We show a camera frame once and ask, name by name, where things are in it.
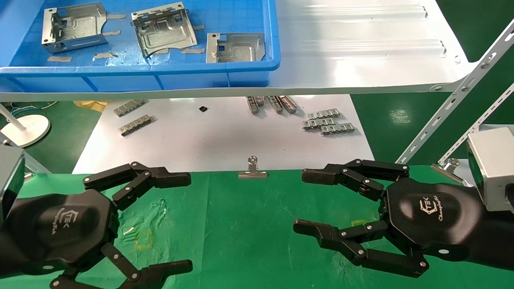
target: sheet metal part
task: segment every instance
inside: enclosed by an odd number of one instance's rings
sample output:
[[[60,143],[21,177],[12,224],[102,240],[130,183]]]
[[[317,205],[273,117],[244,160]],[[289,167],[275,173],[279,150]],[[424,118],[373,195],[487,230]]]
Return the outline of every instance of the sheet metal part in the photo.
[[[337,109],[330,109],[330,110],[324,110],[324,111],[307,114],[309,119],[339,117],[340,115],[341,115],[341,113]]]
[[[206,63],[261,61],[265,54],[264,33],[207,34]]]
[[[247,96],[246,101],[248,102],[248,108],[252,112],[252,114],[257,114],[259,112],[259,106],[257,105],[257,100],[255,96]]]
[[[256,96],[255,100],[257,101],[257,105],[258,106],[263,106],[264,105],[264,96]]]
[[[282,102],[283,107],[289,112],[290,114],[293,114],[296,112],[297,106],[296,104],[290,99],[289,96],[282,95],[280,96],[280,100]]]
[[[255,179],[255,178],[268,178],[267,172],[260,172],[257,167],[257,157],[252,155],[248,158],[248,171],[239,172],[237,176],[240,179]]]
[[[102,34],[106,21],[101,2],[47,8],[41,44],[49,53],[57,53],[107,43]]]
[[[334,125],[336,124],[333,118],[323,118],[323,119],[310,119],[302,121],[302,128],[306,131],[319,129],[320,127],[326,125]]]
[[[331,135],[331,134],[344,134],[351,133],[355,131],[355,127],[351,123],[342,123],[342,124],[332,124],[332,125],[324,125],[321,127],[322,135]]]
[[[114,110],[114,113],[118,116],[118,117],[122,117],[124,115],[126,115],[127,113],[135,110],[136,108],[142,106],[143,104],[147,103],[148,101],[146,99],[134,99],[134,100],[131,100],[129,102],[127,102],[126,104],[116,108]]]
[[[132,121],[131,123],[120,127],[118,129],[118,131],[120,132],[120,134],[122,136],[127,136],[144,126],[149,125],[150,123],[152,123],[152,118],[150,116],[148,116],[148,114],[146,114],[146,115]]]
[[[275,109],[278,114],[281,114],[284,109],[282,107],[282,103],[280,102],[280,97],[278,96],[268,96],[269,103]]]
[[[182,2],[132,12],[131,16],[144,57],[163,48],[182,49],[197,44]]]

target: cable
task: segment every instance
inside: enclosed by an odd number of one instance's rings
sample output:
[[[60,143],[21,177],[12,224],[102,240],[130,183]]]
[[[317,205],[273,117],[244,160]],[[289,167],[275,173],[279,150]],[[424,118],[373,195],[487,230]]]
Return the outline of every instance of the cable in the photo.
[[[47,108],[51,107],[52,105],[54,105],[54,104],[56,104],[56,103],[57,103],[57,101],[54,101],[52,104],[49,104],[49,105],[47,105],[47,106],[45,106],[45,107],[42,107],[41,109],[42,109],[42,110],[47,109]]]

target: white panel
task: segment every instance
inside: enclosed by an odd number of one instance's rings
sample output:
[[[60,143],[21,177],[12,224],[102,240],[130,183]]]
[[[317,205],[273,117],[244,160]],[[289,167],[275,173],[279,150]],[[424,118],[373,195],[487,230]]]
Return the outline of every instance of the white panel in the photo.
[[[349,95],[291,98],[299,108],[294,115],[278,115],[267,101],[259,114],[252,115],[246,98],[225,97],[151,100],[119,118],[113,109],[125,101],[112,102],[73,173],[97,173],[132,161],[173,172],[238,171],[248,169],[250,155],[259,158],[261,170],[323,168],[355,158],[373,159]],[[209,109],[202,113],[200,106]],[[302,130],[307,113],[332,108],[342,114],[338,122],[351,122],[355,132],[322,136],[319,130]],[[119,134],[119,127],[145,114],[157,121],[127,137]]]

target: bolt hole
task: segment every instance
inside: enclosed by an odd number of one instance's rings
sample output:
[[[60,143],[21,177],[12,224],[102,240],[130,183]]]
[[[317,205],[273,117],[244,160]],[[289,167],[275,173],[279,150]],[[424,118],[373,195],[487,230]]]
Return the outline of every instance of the bolt hole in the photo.
[[[507,35],[507,37],[505,38],[505,42],[511,40],[512,37],[514,37],[514,30],[509,35]]]

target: robotic hand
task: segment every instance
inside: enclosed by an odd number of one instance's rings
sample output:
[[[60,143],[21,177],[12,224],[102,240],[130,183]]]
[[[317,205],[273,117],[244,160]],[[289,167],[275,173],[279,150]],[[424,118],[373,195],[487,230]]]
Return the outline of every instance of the robotic hand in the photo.
[[[373,178],[394,183],[384,188]],[[293,225],[296,233],[315,237],[321,248],[340,252],[354,265],[418,278],[429,268],[424,255],[431,255],[514,270],[514,214],[488,211],[475,187],[424,184],[409,178],[408,166],[359,159],[306,169],[302,181],[341,184],[380,201],[377,222],[345,229],[304,220]],[[361,245],[382,237],[405,255]]]
[[[75,278],[104,257],[126,276],[120,289],[161,288],[167,277],[192,271],[190,260],[138,270],[113,246],[119,226],[118,210],[127,209],[152,187],[190,185],[189,173],[169,173],[164,167],[147,168],[133,162],[84,178],[86,191],[80,194],[50,194],[14,202],[16,190],[21,187],[15,179],[19,168],[23,168],[23,151],[21,156],[10,158],[15,169],[6,174],[7,185],[0,186],[0,278],[64,270],[50,288],[99,289],[78,283]],[[100,193],[125,183],[129,184],[114,194],[112,201]]]

